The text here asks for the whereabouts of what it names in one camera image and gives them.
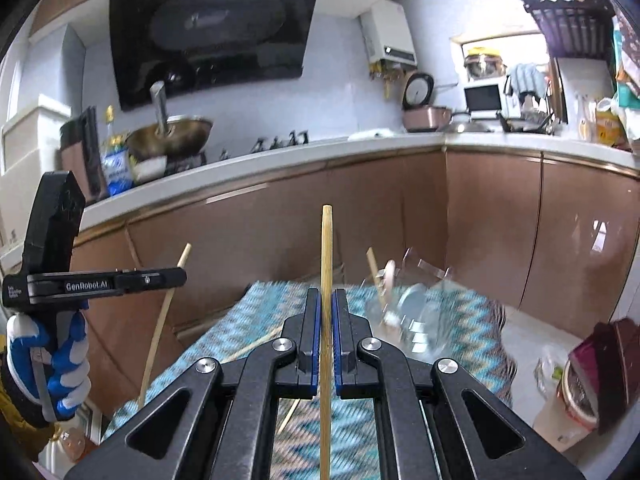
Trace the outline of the blue white gloved hand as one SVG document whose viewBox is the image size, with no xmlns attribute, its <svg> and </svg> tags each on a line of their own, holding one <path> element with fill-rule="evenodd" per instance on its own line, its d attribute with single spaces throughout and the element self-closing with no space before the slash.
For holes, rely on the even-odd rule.
<svg viewBox="0 0 640 480">
<path fill-rule="evenodd" d="M 1 380 L 12 404 L 29 425 L 74 417 L 91 389 L 89 341 L 84 312 L 58 312 L 54 330 L 26 313 L 6 322 Z"/>
</svg>

